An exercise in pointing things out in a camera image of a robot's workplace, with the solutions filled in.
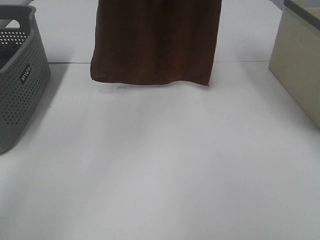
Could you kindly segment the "brown towel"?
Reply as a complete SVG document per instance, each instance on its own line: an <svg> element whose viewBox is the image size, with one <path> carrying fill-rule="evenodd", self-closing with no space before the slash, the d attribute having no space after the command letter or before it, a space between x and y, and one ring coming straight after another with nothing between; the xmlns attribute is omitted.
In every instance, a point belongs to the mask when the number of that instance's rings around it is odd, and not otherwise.
<svg viewBox="0 0 320 240"><path fill-rule="evenodd" d="M210 82L220 0L101 0L90 76L100 83Z"/></svg>

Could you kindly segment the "grey perforated plastic basket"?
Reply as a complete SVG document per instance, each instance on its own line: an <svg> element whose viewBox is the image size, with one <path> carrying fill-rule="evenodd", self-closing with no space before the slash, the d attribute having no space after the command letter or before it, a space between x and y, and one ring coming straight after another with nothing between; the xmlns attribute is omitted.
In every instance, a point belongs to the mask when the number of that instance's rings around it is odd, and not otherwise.
<svg viewBox="0 0 320 240"><path fill-rule="evenodd" d="M37 108L51 76L29 5L2 4L0 19L18 27L0 29L0 152L11 149Z"/></svg>

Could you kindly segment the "beige storage box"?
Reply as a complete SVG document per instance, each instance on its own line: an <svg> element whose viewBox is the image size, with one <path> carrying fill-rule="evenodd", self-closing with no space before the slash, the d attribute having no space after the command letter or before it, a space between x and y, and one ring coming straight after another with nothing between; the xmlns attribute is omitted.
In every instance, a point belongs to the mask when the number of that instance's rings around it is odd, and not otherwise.
<svg viewBox="0 0 320 240"><path fill-rule="evenodd" d="M320 125L320 2L285 0L269 69Z"/></svg>

